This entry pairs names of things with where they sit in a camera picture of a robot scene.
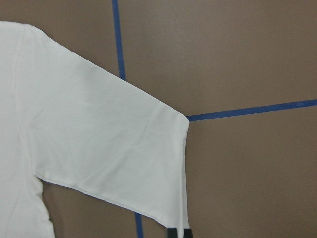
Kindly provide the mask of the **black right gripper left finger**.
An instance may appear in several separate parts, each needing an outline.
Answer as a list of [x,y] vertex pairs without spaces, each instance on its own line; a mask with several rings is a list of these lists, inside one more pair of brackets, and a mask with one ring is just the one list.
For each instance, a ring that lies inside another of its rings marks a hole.
[[167,238],[178,238],[177,228],[167,228]]

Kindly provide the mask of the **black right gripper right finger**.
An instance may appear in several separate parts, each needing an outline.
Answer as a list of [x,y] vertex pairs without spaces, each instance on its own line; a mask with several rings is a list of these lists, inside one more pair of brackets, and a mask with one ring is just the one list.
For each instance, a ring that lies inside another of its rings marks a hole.
[[193,238],[193,233],[190,228],[184,229],[183,238]]

